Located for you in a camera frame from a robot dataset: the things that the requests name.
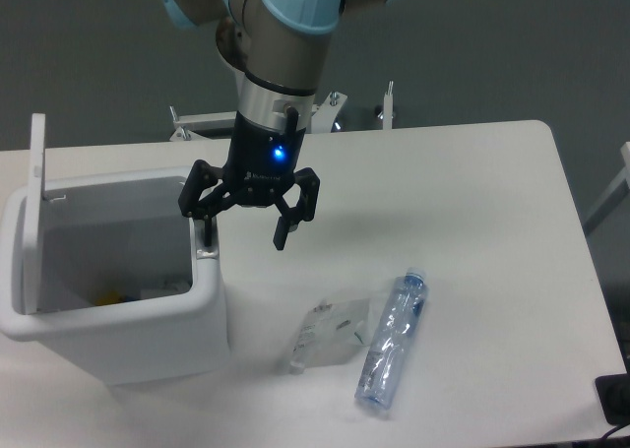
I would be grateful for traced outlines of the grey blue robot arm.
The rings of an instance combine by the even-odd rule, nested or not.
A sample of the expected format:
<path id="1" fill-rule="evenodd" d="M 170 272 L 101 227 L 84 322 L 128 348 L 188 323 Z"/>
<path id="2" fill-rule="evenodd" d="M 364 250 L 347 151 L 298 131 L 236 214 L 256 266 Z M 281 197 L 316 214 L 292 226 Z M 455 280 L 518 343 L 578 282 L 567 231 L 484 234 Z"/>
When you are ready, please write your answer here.
<path id="1" fill-rule="evenodd" d="M 320 179 L 297 169 L 326 56 L 342 15 L 395 0 L 162 0 L 180 27 L 229 19 L 243 34 L 238 108 L 222 167 L 196 160 L 178 199 L 182 215 L 204 225 L 213 243 L 216 216 L 233 206 L 280 212 L 273 242 L 315 217 Z"/>

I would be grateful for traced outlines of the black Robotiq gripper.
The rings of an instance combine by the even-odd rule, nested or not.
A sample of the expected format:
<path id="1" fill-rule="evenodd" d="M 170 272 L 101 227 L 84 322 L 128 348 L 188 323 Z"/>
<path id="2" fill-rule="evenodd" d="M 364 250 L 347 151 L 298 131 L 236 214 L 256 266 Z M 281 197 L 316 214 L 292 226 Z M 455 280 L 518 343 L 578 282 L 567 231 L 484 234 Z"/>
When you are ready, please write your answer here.
<path id="1" fill-rule="evenodd" d="M 205 246 L 213 244 L 213 218 L 233 205 L 265 208 L 276 202 L 280 216 L 273 243 L 277 250 L 284 250 L 288 235 L 301 222 L 314 219 L 320 178 L 310 167 L 294 173 L 305 134 L 297 128 L 299 119 L 296 110 L 287 110 L 281 115 L 281 128 L 275 130 L 238 113 L 223 168 L 194 161 L 178 206 L 183 217 L 203 223 Z M 290 207 L 282 195 L 292 184 L 300 193 Z"/>

